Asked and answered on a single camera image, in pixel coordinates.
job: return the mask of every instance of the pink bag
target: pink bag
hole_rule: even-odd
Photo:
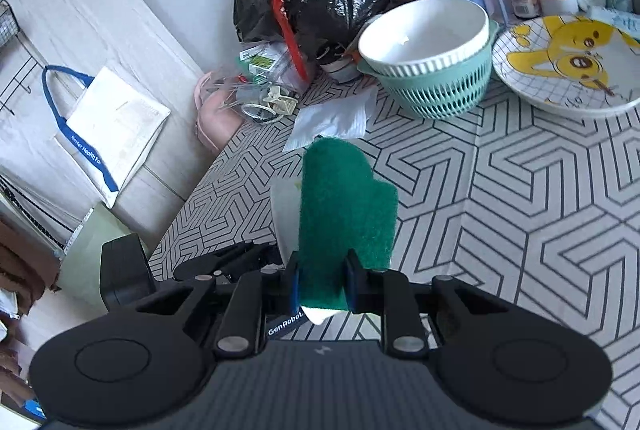
[[[203,86],[211,76],[212,73],[207,73],[201,77],[193,93],[198,109],[196,134],[200,142],[218,156],[240,125],[244,123],[244,118],[232,108],[220,110],[220,106],[225,103],[232,90],[216,90],[204,99],[204,102],[202,101],[202,96],[205,94]]]

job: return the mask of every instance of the yellow cartoon dog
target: yellow cartoon dog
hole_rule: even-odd
[[[602,22],[576,17],[565,23],[559,16],[543,19],[551,42],[545,51],[509,53],[507,60],[517,71],[534,76],[565,78],[590,89],[609,89],[609,75],[602,66],[597,49],[609,44],[617,29]],[[638,49],[640,44],[622,33],[627,45]]]

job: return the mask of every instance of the white bowl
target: white bowl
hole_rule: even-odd
[[[358,50],[379,74],[434,73],[468,58],[489,40],[489,17],[470,0],[415,0],[369,25]]]

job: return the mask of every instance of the white tote bag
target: white tote bag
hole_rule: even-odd
[[[63,118],[47,85],[47,72],[76,77],[85,87],[68,118]],[[62,66],[46,66],[42,86],[67,150],[108,208],[146,161],[169,116],[169,109],[143,96],[104,67],[94,78]]]

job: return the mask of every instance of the patterned tablecloth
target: patterned tablecloth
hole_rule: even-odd
[[[304,104],[360,92],[316,83]],[[245,124],[187,200],[151,257],[166,279],[185,259],[233,241],[274,240],[270,180],[296,176],[282,153],[293,119]],[[381,91],[365,139],[379,179],[398,188],[392,266],[413,282],[451,274],[588,334],[611,358],[598,421],[640,426],[640,116],[576,122],[492,82],[460,118],[415,120]],[[377,338],[373,316],[309,322],[288,338]]]

